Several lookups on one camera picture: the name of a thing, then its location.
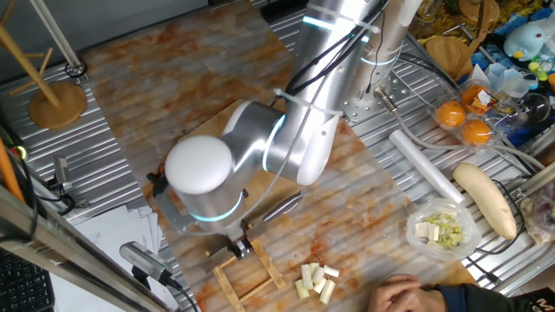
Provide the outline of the person's left hand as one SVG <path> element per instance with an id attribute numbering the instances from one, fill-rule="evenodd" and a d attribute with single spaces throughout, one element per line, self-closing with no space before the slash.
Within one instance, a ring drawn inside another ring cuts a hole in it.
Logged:
<path id="1" fill-rule="evenodd" d="M 416 276 L 400 274 L 385 279 L 374 288 L 369 297 L 368 312 L 405 312 L 411 310 L 417 299 L 414 293 L 421 283 Z"/>

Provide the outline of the person's right hand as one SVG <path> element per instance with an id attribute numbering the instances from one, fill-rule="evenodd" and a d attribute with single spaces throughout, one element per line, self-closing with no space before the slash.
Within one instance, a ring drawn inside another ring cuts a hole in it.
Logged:
<path id="1" fill-rule="evenodd" d="M 447 312 L 447 305 L 439 290 L 423 290 L 415 281 L 406 282 L 391 305 L 392 311 Z"/>

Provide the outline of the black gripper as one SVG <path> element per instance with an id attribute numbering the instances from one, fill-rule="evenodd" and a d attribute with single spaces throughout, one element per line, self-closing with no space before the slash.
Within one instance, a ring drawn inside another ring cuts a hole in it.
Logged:
<path id="1" fill-rule="evenodd" d="M 226 235 L 225 237 L 227 239 L 226 249 L 238 260 L 254 251 L 250 239 L 245 234 L 240 237 L 232 237 L 230 235 Z"/>

